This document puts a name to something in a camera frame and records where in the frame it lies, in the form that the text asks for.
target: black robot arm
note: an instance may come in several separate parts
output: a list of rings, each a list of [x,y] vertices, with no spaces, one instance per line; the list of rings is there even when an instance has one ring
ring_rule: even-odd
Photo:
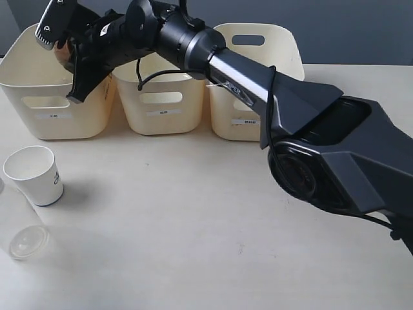
[[[297,81],[229,50],[219,32],[188,16],[184,0],[133,0],[125,15],[103,17],[76,0],[51,0],[36,37],[47,49],[69,41],[68,97],[78,103],[115,67],[153,52],[176,72],[226,88],[261,116],[260,145],[269,146],[271,173],[284,190],[321,210],[380,223],[413,253],[413,139],[377,102]],[[368,215],[375,211],[390,223]]]

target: paper cup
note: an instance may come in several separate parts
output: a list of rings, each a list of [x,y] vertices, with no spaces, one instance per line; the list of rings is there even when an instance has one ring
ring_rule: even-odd
[[[55,156],[47,147],[32,146],[18,150],[5,161],[3,170],[35,205],[46,207],[63,195]]]

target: gray wall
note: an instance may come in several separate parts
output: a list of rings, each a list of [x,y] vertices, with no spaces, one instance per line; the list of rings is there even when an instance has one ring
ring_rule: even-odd
[[[0,0],[0,55],[5,55],[20,34],[7,0]]]
[[[79,2],[103,13],[109,8],[125,12],[130,0]],[[38,22],[48,0],[9,3],[23,29]],[[188,0],[188,6],[190,15],[210,26],[251,22],[286,27],[304,63],[413,64],[413,0]]]

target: table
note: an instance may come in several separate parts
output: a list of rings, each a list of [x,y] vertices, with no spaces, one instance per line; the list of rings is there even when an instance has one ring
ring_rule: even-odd
[[[413,136],[413,67],[305,71],[378,100]],[[36,208],[59,244],[54,260],[21,264],[0,253],[0,309],[412,307],[413,258],[401,242],[285,194],[266,150],[211,131],[207,104],[195,131],[144,137],[117,99],[97,137],[51,142],[34,138],[0,91],[0,132],[0,162],[45,145],[66,186],[59,203]]]

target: clear plastic cup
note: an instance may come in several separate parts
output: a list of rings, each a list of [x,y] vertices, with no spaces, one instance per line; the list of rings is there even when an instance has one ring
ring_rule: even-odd
[[[49,237],[25,195],[0,179],[0,247],[14,260],[26,260],[42,251]]]

